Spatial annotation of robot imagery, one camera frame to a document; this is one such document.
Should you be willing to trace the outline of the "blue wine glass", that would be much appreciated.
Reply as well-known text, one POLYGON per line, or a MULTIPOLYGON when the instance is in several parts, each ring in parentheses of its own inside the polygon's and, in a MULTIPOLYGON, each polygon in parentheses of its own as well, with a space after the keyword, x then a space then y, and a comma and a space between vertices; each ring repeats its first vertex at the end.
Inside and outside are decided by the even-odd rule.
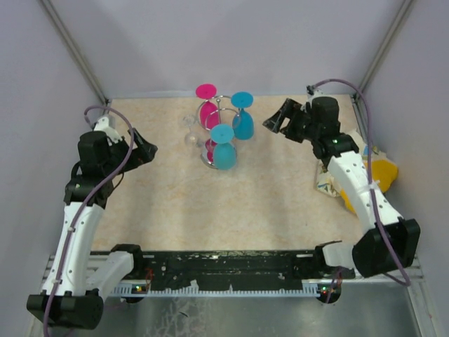
POLYGON ((250 113, 246 111, 251 107, 254 98, 249 92, 240 91, 231 97, 232 105, 238 110, 232 120, 235 138, 239 140, 250 140, 254 135, 254 122, 250 113))
POLYGON ((218 124, 210 131, 210 138, 215 143, 213 163, 219 170, 229 170, 236 165, 236 150, 232 145, 234 129, 228 124, 218 124))

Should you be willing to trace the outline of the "blue wine glass front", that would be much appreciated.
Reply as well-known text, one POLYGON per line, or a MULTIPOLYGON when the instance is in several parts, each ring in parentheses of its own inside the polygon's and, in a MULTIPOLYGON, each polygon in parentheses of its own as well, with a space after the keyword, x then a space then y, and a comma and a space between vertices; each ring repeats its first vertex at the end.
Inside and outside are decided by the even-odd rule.
POLYGON ((229 170, 236 165, 236 150, 232 145, 234 129, 228 124, 218 124, 210 131, 210 138, 215 143, 213 163, 219 170, 229 170))

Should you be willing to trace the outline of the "clear wine glass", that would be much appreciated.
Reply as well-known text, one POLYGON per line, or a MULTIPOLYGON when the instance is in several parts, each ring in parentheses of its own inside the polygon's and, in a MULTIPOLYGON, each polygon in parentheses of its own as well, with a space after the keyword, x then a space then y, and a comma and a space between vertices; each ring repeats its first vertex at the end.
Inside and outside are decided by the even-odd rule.
POLYGON ((196 117, 192 114, 183 117, 182 125, 188 129, 188 132, 185 135, 185 144, 190 147, 198 147, 199 135, 194 130, 194 126, 196 125, 196 117))

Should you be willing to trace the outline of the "dinosaur print yellow cloth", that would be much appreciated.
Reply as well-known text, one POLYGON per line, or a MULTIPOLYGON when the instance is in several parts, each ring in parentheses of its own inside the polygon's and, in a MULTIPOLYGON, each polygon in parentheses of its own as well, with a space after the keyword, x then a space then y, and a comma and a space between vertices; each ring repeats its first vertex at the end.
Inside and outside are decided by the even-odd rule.
MULTIPOLYGON (((347 132, 356 143, 359 153, 362 156, 365 167, 368 167, 368 145, 362 139, 356 129, 347 132)), ((377 146, 372 147, 372 174, 373 180, 378 182, 378 186, 382 193, 385 193, 391 184, 398 177, 398 166, 387 157, 387 154, 380 151, 377 146)), ((345 207, 355 213, 347 195, 342 187, 335 182, 334 177, 328 172, 325 166, 318 161, 315 174, 315 188, 330 197, 341 197, 345 207)))

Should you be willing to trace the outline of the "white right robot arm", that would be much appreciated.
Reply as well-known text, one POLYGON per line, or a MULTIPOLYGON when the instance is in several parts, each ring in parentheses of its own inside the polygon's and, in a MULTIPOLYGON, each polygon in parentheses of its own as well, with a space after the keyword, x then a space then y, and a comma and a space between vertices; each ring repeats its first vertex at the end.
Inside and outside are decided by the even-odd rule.
POLYGON ((356 244, 329 242, 317 246, 315 273, 327 278, 342 267, 368 278, 390 276, 398 270, 408 283, 405 269, 413 264, 420 226, 414 219, 406 220, 387 201, 373 179, 370 162, 363 160, 355 140, 341 132, 337 100, 313 86, 307 90, 306 103, 286 99, 263 125, 291 141, 311 143, 314 156, 346 194, 363 233, 356 244))

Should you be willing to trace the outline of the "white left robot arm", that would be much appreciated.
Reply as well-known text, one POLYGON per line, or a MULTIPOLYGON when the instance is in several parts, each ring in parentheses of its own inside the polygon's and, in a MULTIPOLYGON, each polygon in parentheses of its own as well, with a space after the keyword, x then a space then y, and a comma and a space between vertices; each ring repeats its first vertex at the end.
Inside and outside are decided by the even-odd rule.
POLYGON ((117 244, 106 261, 87 274, 93 239, 115 190, 113 179, 151 162, 158 150, 135 128, 129 127, 128 134, 129 142, 116 131, 114 117, 106 114, 79 138, 79 161, 65 187, 64 222, 53 264, 41 292, 27 299, 27 310, 42 322, 45 336, 52 327, 95 329, 120 281, 145 273, 142 249, 117 244))

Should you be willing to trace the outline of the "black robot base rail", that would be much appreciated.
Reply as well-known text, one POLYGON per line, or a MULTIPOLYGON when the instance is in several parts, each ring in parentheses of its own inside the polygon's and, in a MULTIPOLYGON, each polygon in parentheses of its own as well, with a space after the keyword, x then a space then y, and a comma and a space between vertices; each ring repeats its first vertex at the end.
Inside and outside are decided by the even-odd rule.
POLYGON ((326 267, 317 251, 143 251, 118 244, 67 258, 57 288, 61 296, 120 297, 128 302, 168 297, 285 297, 336 301, 343 281, 390 282, 357 269, 326 267))

